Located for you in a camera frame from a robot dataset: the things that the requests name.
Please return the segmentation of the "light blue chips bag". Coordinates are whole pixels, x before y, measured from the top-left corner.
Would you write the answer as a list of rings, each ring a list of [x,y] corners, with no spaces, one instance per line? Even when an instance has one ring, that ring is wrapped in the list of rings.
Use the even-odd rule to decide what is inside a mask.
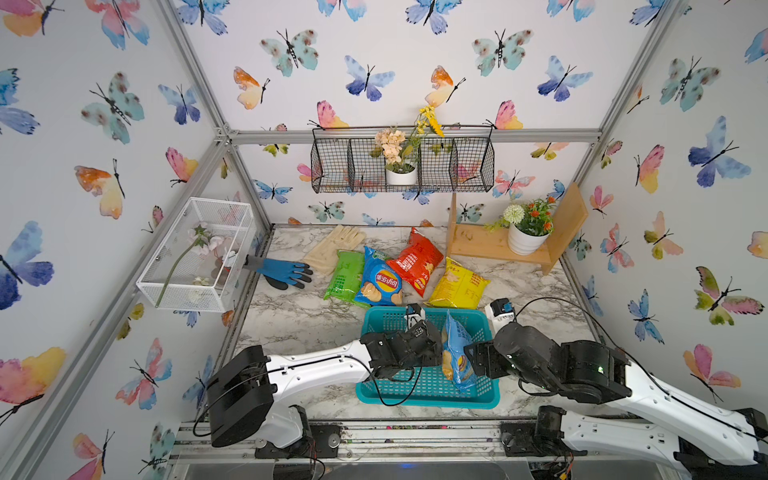
[[[477,376],[464,349],[472,344],[465,327],[450,313],[446,314],[442,331],[442,373],[460,393],[474,388]]]

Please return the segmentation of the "dark blue Lay's chips bag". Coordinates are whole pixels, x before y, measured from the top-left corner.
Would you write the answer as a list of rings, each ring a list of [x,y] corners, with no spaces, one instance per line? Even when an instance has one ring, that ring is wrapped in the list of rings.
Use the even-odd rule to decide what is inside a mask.
[[[390,258],[376,249],[364,248],[361,285],[354,300],[368,306],[402,306],[403,282],[389,266]]]

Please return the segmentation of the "red chips bag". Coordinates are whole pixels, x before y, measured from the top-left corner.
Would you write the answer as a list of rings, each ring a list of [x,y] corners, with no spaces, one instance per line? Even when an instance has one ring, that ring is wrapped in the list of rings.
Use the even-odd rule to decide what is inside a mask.
[[[424,297],[431,276],[443,259],[443,253],[432,241],[412,227],[406,247],[386,264]]]

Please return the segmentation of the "green chips bag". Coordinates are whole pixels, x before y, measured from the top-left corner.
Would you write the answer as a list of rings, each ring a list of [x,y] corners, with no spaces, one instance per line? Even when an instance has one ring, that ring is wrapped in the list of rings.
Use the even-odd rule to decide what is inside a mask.
[[[339,250],[337,264],[324,299],[335,298],[347,303],[356,303],[355,297],[362,284],[364,254],[359,251]]]

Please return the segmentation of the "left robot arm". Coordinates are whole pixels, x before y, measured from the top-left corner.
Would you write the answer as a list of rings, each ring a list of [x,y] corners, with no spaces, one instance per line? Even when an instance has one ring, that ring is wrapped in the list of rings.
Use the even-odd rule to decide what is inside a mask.
[[[394,332],[370,332],[341,347],[301,355],[267,355],[255,345],[242,350],[206,385],[210,443],[222,448],[258,437],[287,448],[309,436],[304,409],[293,397],[337,384],[382,382],[402,372],[418,382],[427,367],[442,363],[439,329],[427,320]]]

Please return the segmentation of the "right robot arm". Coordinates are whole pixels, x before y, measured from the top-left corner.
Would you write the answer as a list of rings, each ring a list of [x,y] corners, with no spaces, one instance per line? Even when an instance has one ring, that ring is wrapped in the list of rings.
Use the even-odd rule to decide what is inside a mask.
[[[532,427],[505,435],[511,456],[604,452],[664,465],[684,479],[767,476],[767,456],[759,447],[767,437],[762,412],[727,410],[689,396],[621,351],[589,340],[558,344],[531,326],[510,322],[492,340],[464,352],[478,376],[514,376],[544,395],[631,416],[605,419],[545,405]]]

